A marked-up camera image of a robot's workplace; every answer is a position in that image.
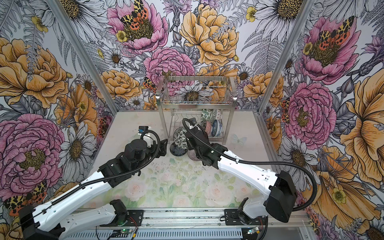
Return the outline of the blue floral bowl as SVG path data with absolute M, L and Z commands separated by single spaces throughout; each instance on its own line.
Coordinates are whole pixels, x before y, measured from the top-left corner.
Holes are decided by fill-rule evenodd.
M 214 120 L 212 123 L 212 131 L 211 136 L 212 137 L 220 137 L 223 132 L 223 123 L 221 120 Z

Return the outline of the dark blue-grey bowl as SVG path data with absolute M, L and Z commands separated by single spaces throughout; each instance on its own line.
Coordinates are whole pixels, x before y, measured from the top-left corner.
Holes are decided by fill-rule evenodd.
M 170 152 L 172 155 L 176 156 L 176 157 L 180 157 L 180 156 L 183 156 L 185 155 L 188 150 L 187 149 L 182 149 L 182 148 L 179 148 L 176 146 L 175 143 L 172 143 L 171 146 L 170 146 Z

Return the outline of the green leaf pattern bowl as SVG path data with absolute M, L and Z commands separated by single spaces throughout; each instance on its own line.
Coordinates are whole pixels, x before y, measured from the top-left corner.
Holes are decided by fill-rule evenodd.
M 213 119 L 213 111 L 210 109 L 202 109 L 201 118 L 202 120 L 210 122 Z

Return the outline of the dark leaf pattern bowl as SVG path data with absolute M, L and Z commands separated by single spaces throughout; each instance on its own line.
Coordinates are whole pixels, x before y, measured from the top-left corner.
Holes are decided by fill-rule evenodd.
M 212 124 L 209 121 L 206 121 L 205 123 L 205 132 L 208 134 L 208 136 L 212 135 Z

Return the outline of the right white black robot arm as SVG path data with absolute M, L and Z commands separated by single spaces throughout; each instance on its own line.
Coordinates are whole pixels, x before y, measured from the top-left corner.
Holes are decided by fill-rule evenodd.
M 243 199 L 237 210 L 237 220 L 245 225 L 261 216 L 271 216 L 282 223 L 289 221 L 297 194 L 288 173 L 265 170 L 261 168 L 263 162 L 245 161 L 225 146 L 210 143 L 208 134 L 190 119 L 183 119 L 182 124 L 187 131 L 189 150 L 195 151 L 203 165 L 230 173 L 260 192 L 261 197 Z

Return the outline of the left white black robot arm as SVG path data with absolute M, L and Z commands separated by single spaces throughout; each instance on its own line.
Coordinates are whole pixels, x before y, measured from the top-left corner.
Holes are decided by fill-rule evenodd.
M 75 211 L 91 199 L 113 189 L 134 176 L 154 159 L 167 154 L 168 140 L 147 126 L 140 126 L 138 135 L 123 152 L 107 161 L 84 181 L 64 194 L 37 207 L 27 205 L 19 211 L 19 229 L 25 240 L 63 240 L 83 230 L 96 227 L 123 226 L 129 212 L 121 200 L 89 211 Z

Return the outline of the left green circuit board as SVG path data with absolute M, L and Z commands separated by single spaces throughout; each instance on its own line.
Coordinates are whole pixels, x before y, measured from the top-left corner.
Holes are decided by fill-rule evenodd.
M 114 234 L 111 235 L 111 238 L 124 238 L 128 240 L 134 240 L 137 236 L 139 229 L 121 229 L 114 231 Z

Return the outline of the green circuit board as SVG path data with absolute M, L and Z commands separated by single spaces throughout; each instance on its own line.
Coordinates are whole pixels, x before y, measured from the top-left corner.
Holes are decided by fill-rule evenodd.
M 254 227 L 254 228 L 244 228 L 242 229 L 243 231 L 243 236 L 257 236 L 260 233 L 259 227 Z
M 111 235 L 111 238 L 124 238 L 128 240 L 134 240 L 137 236 L 139 229 L 121 229 L 114 231 L 114 234 Z

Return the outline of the right green circuit board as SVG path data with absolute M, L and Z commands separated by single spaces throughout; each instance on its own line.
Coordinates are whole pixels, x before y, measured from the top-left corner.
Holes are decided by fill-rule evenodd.
M 259 227 L 254 227 L 254 228 L 244 228 L 242 229 L 243 231 L 243 236 L 257 236 L 260 233 Z

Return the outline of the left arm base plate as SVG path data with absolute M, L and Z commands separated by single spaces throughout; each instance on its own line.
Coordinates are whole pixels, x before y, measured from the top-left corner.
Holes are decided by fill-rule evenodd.
M 142 225 L 144 210 L 117 211 L 111 223 L 101 227 L 140 227 Z

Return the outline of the aluminium front rail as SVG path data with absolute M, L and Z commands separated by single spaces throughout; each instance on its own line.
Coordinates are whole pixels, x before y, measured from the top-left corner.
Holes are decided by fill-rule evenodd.
M 225 217 L 225 210 L 231 210 L 236 213 L 237 208 L 132 208 L 128 209 L 130 216 L 142 211 L 135 221 L 139 220 L 141 229 L 197 229 L 197 228 L 251 228 L 253 225 L 244 225 L 230 222 Z M 293 212 L 288 223 L 282 223 L 272 216 L 268 217 L 268 227 L 275 228 L 295 228 L 310 227 L 309 219 L 304 211 Z

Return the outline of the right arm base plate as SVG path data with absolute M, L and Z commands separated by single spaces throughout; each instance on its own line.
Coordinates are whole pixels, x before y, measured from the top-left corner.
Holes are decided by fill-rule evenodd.
M 267 224 L 266 217 L 249 218 L 247 215 L 240 213 L 235 209 L 224 209 L 224 215 L 220 218 L 226 226 L 265 226 Z

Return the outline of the left aluminium frame post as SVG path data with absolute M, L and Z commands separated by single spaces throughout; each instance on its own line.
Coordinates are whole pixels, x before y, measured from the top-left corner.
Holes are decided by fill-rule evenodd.
M 94 80 L 96 86 L 98 87 L 98 90 L 104 97 L 104 100 L 110 108 L 112 114 L 115 116 L 118 113 L 119 109 L 117 108 L 117 105 L 115 104 L 109 91 L 107 90 L 107 87 L 104 84 L 101 76 L 99 75 L 96 66 L 92 62 L 91 57 L 89 56 L 85 46 L 83 45 L 81 38 L 78 36 L 77 32 L 75 31 L 75 28 L 70 22 L 70 19 L 68 18 L 61 2 L 48 1 L 47 4 L 53 12 L 54 16 L 56 17 L 58 23 L 63 28 L 66 36 L 69 38 L 70 43 L 72 44 L 80 59 L 82 60 L 82 63 L 84 64 L 89 75 Z

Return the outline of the aluminium frame post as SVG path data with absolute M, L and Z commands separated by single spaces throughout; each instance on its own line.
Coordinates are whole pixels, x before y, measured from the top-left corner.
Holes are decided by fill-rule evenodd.
M 61 2 L 48 1 L 47 4 L 53 12 L 54 16 L 56 17 L 58 23 L 63 28 L 66 36 L 69 38 L 70 43 L 72 44 L 80 59 L 82 60 L 82 63 L 84 64 L 89 75 L 94 80 L 96 86 L 98 87 L 98 90 L 104 97 L 104 100 L 110 108 L 112 114 L 115 116 L 118 113 L 119 109 L 117 108 L 117 105 L 115 104 L 109 91 L 107 90 L 107 87 L 104 84 L 101 76 L 99 75 L 96 66 L 92 62 L 91 57 L 89 56 L 85 46 L 83 45 L 81 38 L 78 36 L 77 32 L 75 31 L 75 28 L 70 22 L 70 19 L 68 18 Z
M 301 33 L 302 29 L 305 27 L 307 18 L 310 15 L 313 5 L 314 5 L 313 1 L 303 1 L 301 10 L 299 11 L 299 14 L 293 26 L 293 29 L 287 38 L 287 42 L 283 48 L 283 51 L 280 55 L 277 65 L 273 71 L 271 81 L 266 88 L 266 92 L 262 97 L 261 103 L 259 104 L 259 108 L 258 108 L 259 115 L 261 115 L 264 112 L 264 109 L 266 108 L 266 105 L 269 102 L 276 85 L 278 84 L 279 78 L 281 76 L 281 72 L 289 58 L 291 50 L 293 49 L 294 45 L 298 40 L 299 34 Z

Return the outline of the right aluminium frame post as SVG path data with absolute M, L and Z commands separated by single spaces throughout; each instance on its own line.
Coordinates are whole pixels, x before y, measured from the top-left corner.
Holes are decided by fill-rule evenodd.
M 259 115 L 261 115 L 264 112 L 264 109 L 266 108 L 266 105 L 269 102 L 276 85 L 278 84 L 279 78 L 281 76 L 281 72 L 289 58 L 291 50 L 293 49 L 294 45 L 298 40 L 299 34 L 301 33 L 302 29 L 305 27 L 307 18 L 310 15 L 313 5 L 314 5 L 313 1 L 303 1 L 301 10 L 299 11 L 299 14 L 293 26 L 293 29 L 287 38 L 287 42 L 283 48 L 283 51 L 280 55 L 277 65 L 273 71 L 271 81 L 266 88 L 266 92 L 262 97 L 261 103 L 259 104 L 259 108 L 258 108 Z

